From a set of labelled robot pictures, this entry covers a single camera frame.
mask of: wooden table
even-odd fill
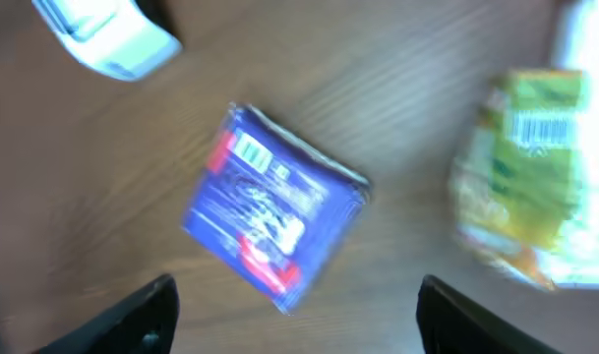
[[[0,0],[0,330],[63,335],[162,272],[173,353],[418,353],[431,272],[567,352],[599,352],[599,293],[501,279],[451,240],[446,178],[486,80],[546,61],[553,0],[168,0],[185,51],[136,83],[77,63]],[[180,229],[231,100],[376,186],[292,317]]]

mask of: yellow package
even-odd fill
[[[587,175],[580,72],[494,82],[450,186],[462,243],[547,289],[599,285],[599,186]]]

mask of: red stripe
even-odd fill
[[[259,252],[257,247],[246,237],[241,236],[240,258],[242,265],[272,291],[273,294],[277,295],[286,292],[286,287],[273,272],[269,263],[259,261],[254,252]]]
[[[301,269],[295,264],[291,264],[286,270],[279,269],[275,273],[286,288],[296,285],[301,280]]]
[[[208,170],[214,174],[220,172],[224,164],[227,163],[229,158],[231,142],[233,141],[233,134],[229,131],[222,133],[218,144],[211,153],[210,160],[208,161]]]

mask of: plastic wrapper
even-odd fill
[[[309,290],[368,201],[369,182],[233,106],[184,227],[283,312]]]
[[[599,287],[599,119],[581,72],[495,82],[450,185],[459,239],[547,289]]]

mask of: blue snack wrapper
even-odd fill
[[[253,106],[232,106],[185,229],[291,311],[362,206],[367,179],[327,158]]]

